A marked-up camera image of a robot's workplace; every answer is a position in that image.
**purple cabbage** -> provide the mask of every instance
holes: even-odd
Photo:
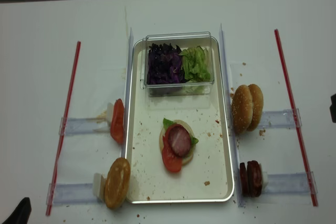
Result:
[[[148,53],[147,84],[183,83],[184,71],[182,68],[181,49],[171,44],[152,44]]]

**tomato slice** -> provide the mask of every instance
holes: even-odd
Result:
[[[113,107],[113,117],[110,128],[112,138],[118,143],[122,144],[124,140],[124,105],[121,99],[117,99]]]
[[[169,131],[179,124],[171,125],[163,136],[162,160],[163,164],[171,173],[178,173],[182,168],[182,158],[174,154],[168,143]]]

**clear plastic container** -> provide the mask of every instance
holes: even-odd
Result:
[[[152,44],[162,45],[171,44],[174,48],[176,45],[183,51],[184,49],[200,46],[207,50],[206,65],[210,73],[210,79],[203,82],[187,81],[185,83],[168,83],[168,84],[149,84],[148,70],[149,70],[149,50]],[[214,66],[213,54],[211,47],[211,34],[209,32],[203,33],[187,33],[187,34],[167,34],[167,35],[149,35],[145,38],[145,48],[142,51],[142,58],[144,59],[144,88],[149,90],[150,96],[163,95],[196,95],[209,94],[212,85],[214,84]]]

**red stick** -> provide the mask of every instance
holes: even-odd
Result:
[[[73,83],[75,82],[75,75],[76,75],[77,63],[78,63],[78,58],[79,58],[79,50],[80,50],[80,41],[77,42],[75,59],[73,61],[74,63],[73,63],[73,67],[72,67],[72,74],[71,74],[70,85],[69,85],[69,90],[68,90],[67,103],[65,105],[65,111],[64,111],[64,115],[63,115],[64,119],[66,119],[68,117],[71,94],[72,94],[72,89],[74,87]],[[62,149],[62,145],[63,145],[63,139],[64,139],[64,127],[62,127],[62,132],[61,132],[61,135],[59,136],[58,148],[57,148],[57,153],[56,153],[56,160],[55,160],[55,165],[54,165],[53,179],[52,179],[52,182],[51,182],[52,185],[54,185],[56,183],[56,179],[57,179],[57,163],[58,163],[59,155],[61,153],[61,149]],[[53,203],[53,198],[54,198],[54,192],[52,190],[49,201],[48,201],[46,216],[50,216],[51,207],[52,207],[52,203]]]
[[[287,91],[288,91],[290,106],[293,109],[293,111],[296,111],[296,106],[295,106],[295,103],[294,103],[294,97],[293,97],[293,93],[292,93],[292,88],[291,88],[290,82],[289,82],[288,71],[287,71],[287,67],[286,67],[285,57],[284,57],[284,53],[283,53],[283,50],[282,50],[281,40],[280,40],[280,35],[279,35],[278,29],[274,30],[274,34],[275,34],[275,38],[276,38],[277,45],[278,45],[278,50],[279,50],[279,55],[280,55],[280,61],[281,61],[281,65],[282,65],[283,75],[285,76],[285,81],[286,81],[286,86],[287,86]],[[294,114],[294,120],[295,120],[296,123],[298,122],[296,114]],[[310,191],[316,192],[316,190],[314,188],[314,184],[313,184],[311,176],[310,176],[310,167],[309,167],[309,163],[308,163],[308,157],[307,157],[307,153],[306,153],[306,148],[304,147],[304,142],[303,142],[303,136],[302,136],[302,132],[301,132],[301,127],[296,127],[296,132],[298,134],[298,139],[299,139],[301,154],[302,154],[302,158],[303,158],[304,169],[306,170],[306,173],[307,173],[307,178],[308,178],[308,184],[309,184],[309,187],[310,187]],[[311,196],[311,200],[312,200],[313,206],[317,207],[318,206],[318,202],[317,202],[316,194],[310,194],[310,196]]]

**hamburger bun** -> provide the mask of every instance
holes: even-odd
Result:
[[[195,137],[193,130],[191,129],[191,127],[186,122],[184,122],[182,120],[174,120],[173,122],[182,125],[188,131],[188,133],[191,136]],[[161,132],[160,132],[160,136],[159,136],[159,146],[160,146],[161,153],[162,153],[162,150],[163,150],[163,147],[164,147],[163,136],[164,136],[165,132],[166,132],[166,130],[164,129],[164,127],[162,127]],[[196,145],[193,145],[191,147],[188,155],[183,157],[182,165],[188,164],[193,159],[195,147],[196,147]]]
[[[263,93],[255,84],[240,85],[232,100],[232,117],[236,134],[253,131],[259,124],[264,107]]]
[[[107,175],[104,200],[110,209],[121,206],[126,198],[131,176],[131,167],[127,159],[117,158],[112,164]]]
[[[247,128],[247,131],[254,131],[261,119],[262,109],[264,107],[264,96],[260,89],[255,84],[251,84],[248,86],[250,93],[252,95],[252,103],[253,103],[253,116],[250,126]]]

